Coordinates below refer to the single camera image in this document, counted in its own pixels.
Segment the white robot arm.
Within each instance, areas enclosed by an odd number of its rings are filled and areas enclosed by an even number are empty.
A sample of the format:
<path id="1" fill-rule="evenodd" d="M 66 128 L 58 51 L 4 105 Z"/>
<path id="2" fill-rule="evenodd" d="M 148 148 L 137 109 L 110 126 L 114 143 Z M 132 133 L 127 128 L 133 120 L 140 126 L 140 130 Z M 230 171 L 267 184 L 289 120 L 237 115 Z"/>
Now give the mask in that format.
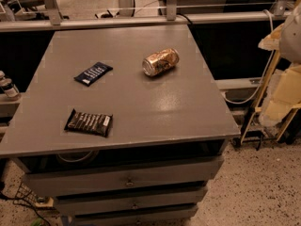
<path id="1" fill-rule="evenodd" d="M 279 51 L 292 63 L 301 63 L 301 4 L 287 17 L 281 29 Z"/>

